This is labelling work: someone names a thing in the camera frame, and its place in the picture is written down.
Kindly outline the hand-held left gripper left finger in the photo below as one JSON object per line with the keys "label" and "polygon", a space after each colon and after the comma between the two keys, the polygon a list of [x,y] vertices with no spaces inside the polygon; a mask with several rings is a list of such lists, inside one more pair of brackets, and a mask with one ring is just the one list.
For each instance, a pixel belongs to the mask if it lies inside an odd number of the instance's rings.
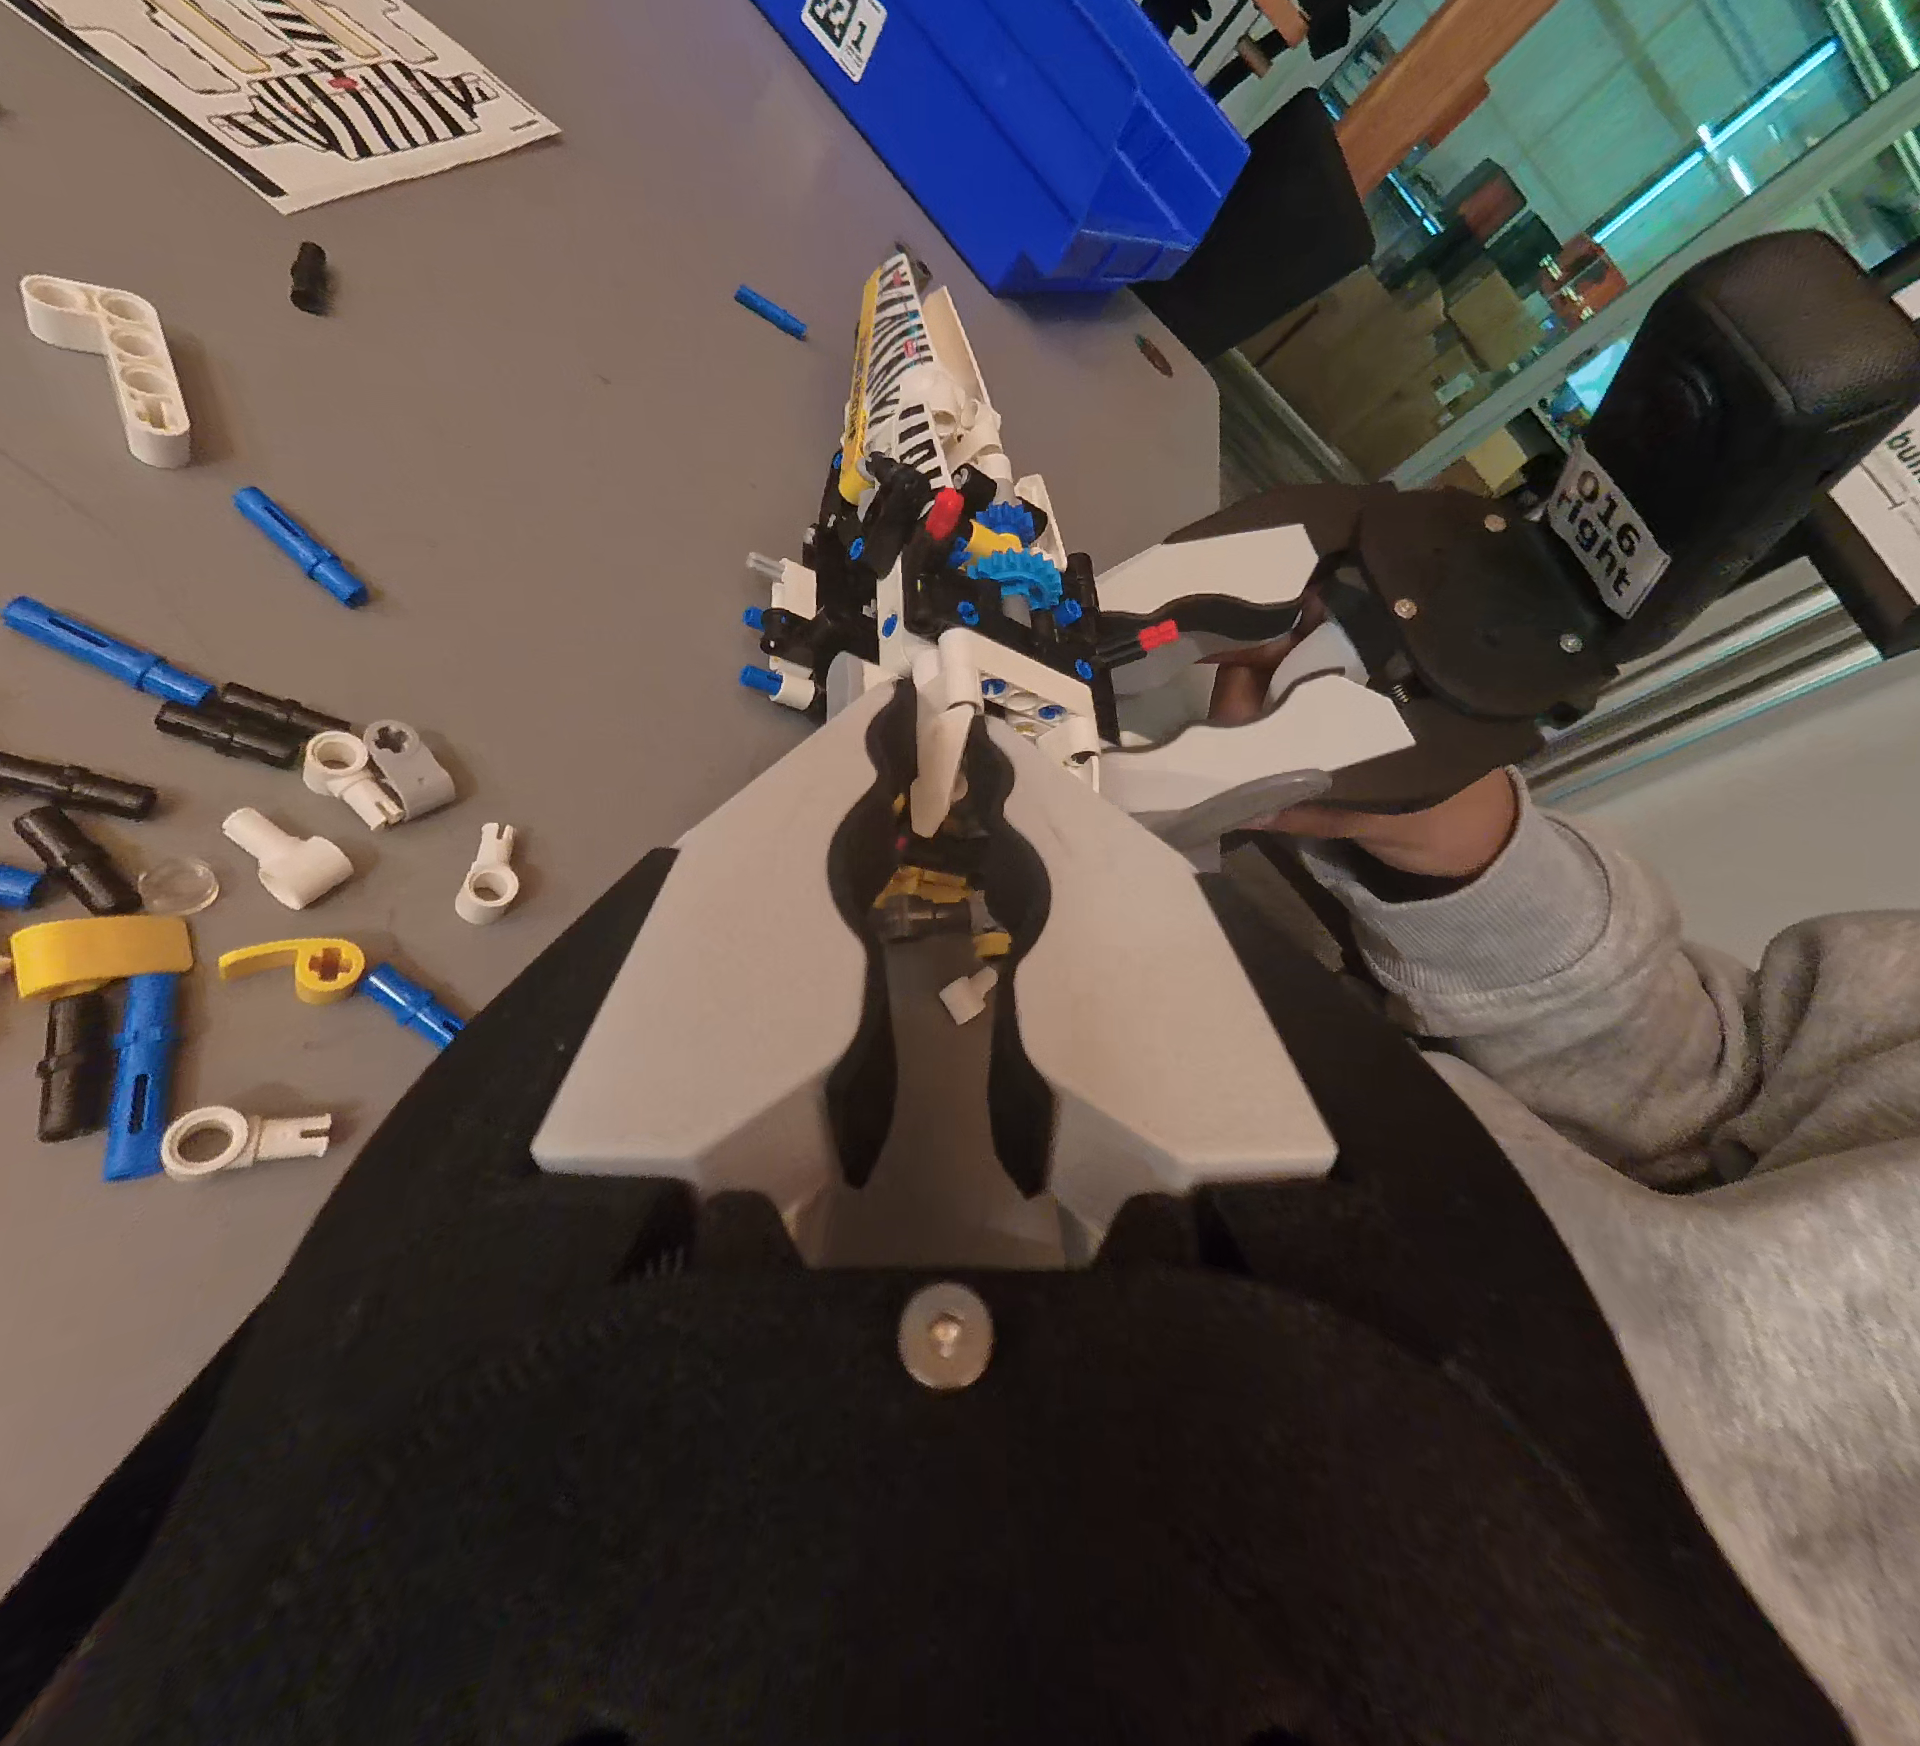
{"label": "hand-held left gripper left finger", "polygon": [[868,913],[915,773],[915,693],[867,693],[685,832],[535,1133],[541,1170],[868,1183],[898,1097]]}

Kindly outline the zebra striped lego model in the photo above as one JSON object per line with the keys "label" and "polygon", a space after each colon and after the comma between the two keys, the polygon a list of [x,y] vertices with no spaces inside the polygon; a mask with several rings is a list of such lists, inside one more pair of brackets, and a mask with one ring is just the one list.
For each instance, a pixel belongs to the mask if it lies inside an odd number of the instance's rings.
{"label": "zebra striped lego model", "polygon": [[979,725],[1004,725],[1096,787],[1121,725],[1115,679],[1162,650],[1102,650],[1093,560],[1064,545],[1047,483],[1019,474],[947,288],[905,245],[867,278],[843,431],[794,556],[752,553],[768,583],[742,622],[758,658],[739,681],[825,721],[887,679],[916,697],[916,772],[897,796],[897,865],[870,920],[880,941],[966,928],[977,966],[995,918],[973,796]]}

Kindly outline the person's right forearm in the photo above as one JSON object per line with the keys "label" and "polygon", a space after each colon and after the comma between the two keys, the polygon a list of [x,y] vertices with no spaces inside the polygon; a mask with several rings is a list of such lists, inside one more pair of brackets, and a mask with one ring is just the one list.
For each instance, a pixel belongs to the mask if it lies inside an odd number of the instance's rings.
{"label": "person's right forearm", "polygon": [[1660,1190],[1743,1179],[1817,1110],[1918,1108],[1917,911],[1799,920],[1745,964],[1689,935],[1642,859],[1511,773],[1521,822],[1472,880],[1300,840],[1416,1035]]}

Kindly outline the white elbow lego piece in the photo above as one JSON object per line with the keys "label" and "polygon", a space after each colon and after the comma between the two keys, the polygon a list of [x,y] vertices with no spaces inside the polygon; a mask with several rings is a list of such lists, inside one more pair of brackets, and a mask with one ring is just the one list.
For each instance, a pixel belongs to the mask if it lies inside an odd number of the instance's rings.
{"label": "white elbow lego piece", "polygon": [[254,861],[260,887],[288,911],[314,907],[357,873],[343,846],[288,832],[253,805],[229,811],[221,832]]}

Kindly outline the small white lego connector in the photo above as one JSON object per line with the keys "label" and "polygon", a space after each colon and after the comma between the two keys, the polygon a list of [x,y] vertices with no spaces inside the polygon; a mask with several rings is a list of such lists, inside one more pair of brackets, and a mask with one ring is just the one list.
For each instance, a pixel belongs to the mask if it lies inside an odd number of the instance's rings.
{"label": "small white lego connector", "polygon": [[486,822],[453,900],[455,916],[472,925],[494,923],[515,907],[519,895],[516,826]]}

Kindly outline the blue short lego pin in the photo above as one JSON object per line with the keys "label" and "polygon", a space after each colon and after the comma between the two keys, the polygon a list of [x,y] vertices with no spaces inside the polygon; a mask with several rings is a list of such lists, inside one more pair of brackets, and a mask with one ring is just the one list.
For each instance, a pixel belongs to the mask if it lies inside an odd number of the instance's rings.
{"label": "blue short lego pin", "polygon": [[434,989],[428,989],[388,959],[369,966],[354,994],[370,999],[403,1029],[425,1039],[438,1052],[449,1047],[469,1024]]}

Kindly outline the grey lego connector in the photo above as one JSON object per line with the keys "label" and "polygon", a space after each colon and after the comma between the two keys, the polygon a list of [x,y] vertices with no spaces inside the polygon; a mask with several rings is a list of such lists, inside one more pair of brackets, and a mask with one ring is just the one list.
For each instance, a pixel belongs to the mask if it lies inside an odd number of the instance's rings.
{"label": "grey lego connector", "polygon": [[363,742],[373,772],[396,803],[396,822],[419,822],[456,802],[455,775],[416,725],[398,718],[373,720],[364,725]]}

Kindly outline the yellow hooked lego piece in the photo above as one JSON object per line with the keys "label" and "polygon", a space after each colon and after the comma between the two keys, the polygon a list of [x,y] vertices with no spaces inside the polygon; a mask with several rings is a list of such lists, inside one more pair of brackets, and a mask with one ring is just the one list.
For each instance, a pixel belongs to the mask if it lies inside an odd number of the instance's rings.
{"label": "yellow hooked lego piece", "polygon": [[369,976],[369,954],[361,944],[335,935],[303,935],[253,941],[231,948],[217,961],[223,983],[286,970],[297,999],[304,1006],[332,1006],[358,989]]}

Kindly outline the white lego connector with axle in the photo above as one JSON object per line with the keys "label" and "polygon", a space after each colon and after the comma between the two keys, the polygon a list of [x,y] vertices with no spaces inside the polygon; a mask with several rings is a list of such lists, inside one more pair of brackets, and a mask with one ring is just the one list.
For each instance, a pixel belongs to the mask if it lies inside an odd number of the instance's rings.
{"label": "white lego connector with axle", "polygon": [[160,1172],[176,1183],[199,1183],[264,1163],[324,1158],[332,1113],[260,1113],[206,1104],[168,1124],[160,1139]]}

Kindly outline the black long lego pin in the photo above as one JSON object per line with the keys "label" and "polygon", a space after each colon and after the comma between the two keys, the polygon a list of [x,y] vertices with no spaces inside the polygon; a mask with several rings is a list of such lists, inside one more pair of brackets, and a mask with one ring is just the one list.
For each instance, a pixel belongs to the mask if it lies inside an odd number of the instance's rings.
{"label": "black long lego pin", "polygon": [[297,725],[219,701],[162,701],[157,708],[154,725],[174,740],[277,772],[298,769],[310,738]]}
{"label": "black long lego pin", "polygon": [[239,681],[223,681],[217,687],[214,701],[231,715],[259,725],[273,725],[282,734],[297,736],[301,742],[309,742],[324,732],[357,732],[349,718],[306,701],[264,693]]}

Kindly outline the blue lego beam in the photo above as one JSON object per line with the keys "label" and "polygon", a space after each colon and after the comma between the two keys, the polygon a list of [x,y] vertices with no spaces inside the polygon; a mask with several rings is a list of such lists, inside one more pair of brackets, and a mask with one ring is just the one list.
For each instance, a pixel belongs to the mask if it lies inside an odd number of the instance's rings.
{"label": "blue lego beam", "polygon": [[173,1112],[181,974],[150,972],[127,982],[112,1038],[112,1084],[102,1177],[122,1183],[165,1170]]}

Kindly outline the yellow curved lego panel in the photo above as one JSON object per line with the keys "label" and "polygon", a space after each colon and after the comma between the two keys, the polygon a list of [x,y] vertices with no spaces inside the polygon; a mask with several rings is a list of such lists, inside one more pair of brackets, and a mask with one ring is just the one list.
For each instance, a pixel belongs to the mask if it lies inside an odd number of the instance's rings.
{"label": "yellow curved lego panel", "polygon": [[22,925],[7,946],[22,999],[56,1002],[148,974],[185,974],[196,964],[186,920],[122,913]]}

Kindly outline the black lego connector pin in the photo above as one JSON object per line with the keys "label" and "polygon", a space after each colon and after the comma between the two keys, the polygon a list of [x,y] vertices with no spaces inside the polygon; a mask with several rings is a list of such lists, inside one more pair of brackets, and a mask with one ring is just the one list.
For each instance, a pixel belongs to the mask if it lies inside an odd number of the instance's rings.
{"label": "black lego connector pin", "polygon": [[40,1143],[65,1143],[104,1130],[112,1091],[112,1016],[104,989],[59,995],[46,1010],[39,1072]]}

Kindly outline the white sign board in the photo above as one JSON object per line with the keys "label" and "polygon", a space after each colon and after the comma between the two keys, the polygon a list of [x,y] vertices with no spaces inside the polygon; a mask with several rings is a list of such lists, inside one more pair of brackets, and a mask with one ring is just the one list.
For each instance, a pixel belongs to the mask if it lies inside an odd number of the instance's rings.
{"label": "white sign board", "polygon": [[1885,659],[1918,650],[1918,413],[1910,412],[1806,520],[1806,556]]}

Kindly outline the zebra striped sticker sheet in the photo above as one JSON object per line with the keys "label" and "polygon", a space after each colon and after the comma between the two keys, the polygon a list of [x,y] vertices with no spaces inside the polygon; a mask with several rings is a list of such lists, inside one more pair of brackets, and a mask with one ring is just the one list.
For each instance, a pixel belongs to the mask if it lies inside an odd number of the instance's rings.
{"label": "zebra striped sticker sheet", "polygon": [[4,0],[278,213],[557,142],[404,0]]}

